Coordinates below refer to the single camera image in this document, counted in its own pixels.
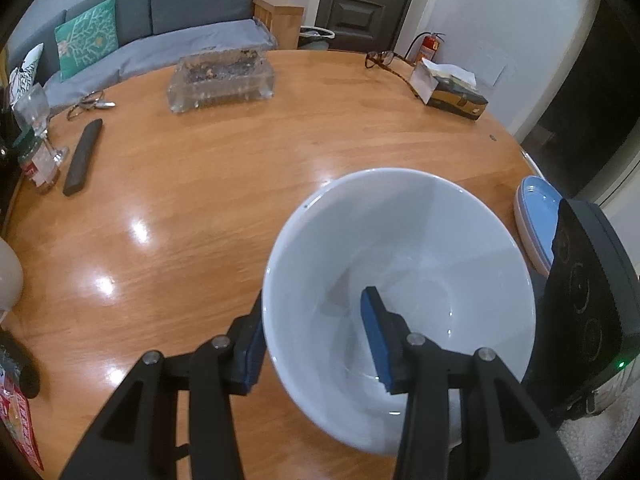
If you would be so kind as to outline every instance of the blue foam pad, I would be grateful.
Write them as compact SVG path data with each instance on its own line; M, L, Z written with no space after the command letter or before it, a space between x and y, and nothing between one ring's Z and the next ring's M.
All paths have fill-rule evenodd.
M254 332L254 336L252 337L244 356L244 378L242 382L244 383L244 387L247 391L250 391L251 387L258 382L266 349L267 346L264 340L264 331L262 329L262 318L260 318L258 326Z
M363 290L360 295L360 315L362 316L364 330L369 340L369 348L373 357L373 363L376 366L378 380L385 385L385 389L389 392L392 387L389 350L382 329L380 328L380 322L366 290Z

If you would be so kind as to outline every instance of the bowl rim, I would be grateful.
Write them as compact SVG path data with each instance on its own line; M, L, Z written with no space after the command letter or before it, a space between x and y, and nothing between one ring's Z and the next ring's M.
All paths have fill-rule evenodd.
M284 248L287 246L292 236L296 234L297 228L300 225L300 221L302 217L308 212L308 210L318 202L318 200L325 195L330 190L334 189L337 186L341 186L346 182L350 182L351 180L358 180L361 178L366 178L366 176L370 173L412 173L419 175L421 177L425 177L429 180L438 180L446 186L452 187L459 192L462 192L466 196L473 199L476 203L481 205L481 207L489 213L489 215L500 225L503 229L504 233L508 236L508 239L511 245L518 251L520 255L520 259L518 260L521 263L521 268L523 271L523 275L526 278L527 289L529 291L529 305L526 305L527 308L530 308L533 316L533 331L532 337L529 342L529 359L531 357L531 352L533 350L533 342L534 342L534 334L536 327L536 308L535 308L535 298L533 295L533 287L531 283L531 278L529 274L529 270L527 269L527 264L520 250L519 245L514 240L511 232L507 229L506 225L498 218L498 216L477 196L473 195L471 192L464 189L462 186L459 186L455 182L447 180L446 178L437 176L433 173L427 173L426 171L421 170L411 170L409 168L372 168L368 170L356 171L354 173L348 173L336 180L331 181L325 186L320 187L311 195L309 195L302 203L295 209L295 211L289 216L289 219L285 222L282 229L278 233L276 241L271 250L269 259L267 261L267 266L264 272L264 279L262 282L262 325L264 329L264 336L267 342L267 346L269 349L269 356L271 362L273 364L273 368L276 370L276 374L280 380L280 383L284 387L285 391L289 395L289 397L295 402L296 406L306 415L306 417L311 420L316 426L318 426L325 433L331 435L336 440L347 444L348 446L354 447L356 449L372 452L372 453L381 453L382 450L379 450L374 447L367 447L364 442L359 441L354 438L353 435L349 431L341 431L341 428L336 428L328 423L326 418L322 416L322 413L313 405L312 402L309 402L305 399L305 395L299 389L296 381L293 379L293 376L287 370L286 366L284 366L283 360L281 356L284 354L281 345L277 341L275 336L275 327L274 323L271 319L271 305L270 305L270 297L272 295L272 285L273 285L273 275L271 273L271 269L277 263L277 261L282 256ZM516 377L519 381L522 380L522 377Z

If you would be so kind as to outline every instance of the dark wooden door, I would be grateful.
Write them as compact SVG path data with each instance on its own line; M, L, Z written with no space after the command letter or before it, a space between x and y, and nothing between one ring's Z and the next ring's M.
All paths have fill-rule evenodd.
M399 31L409 0L320 0L316 25L335 32L332 48L387 50Z

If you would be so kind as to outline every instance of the green pillow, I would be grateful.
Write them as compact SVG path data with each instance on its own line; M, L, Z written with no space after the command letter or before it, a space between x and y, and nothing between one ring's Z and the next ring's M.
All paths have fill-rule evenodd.
M115 11L116 0L106 0L56 27L62 81L118 49Z

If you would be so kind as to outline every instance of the trash bin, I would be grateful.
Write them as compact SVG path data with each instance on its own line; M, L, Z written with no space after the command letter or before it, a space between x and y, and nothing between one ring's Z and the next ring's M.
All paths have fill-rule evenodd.
M303 50L328 50L335 32L321 27L300 27L298 48Z

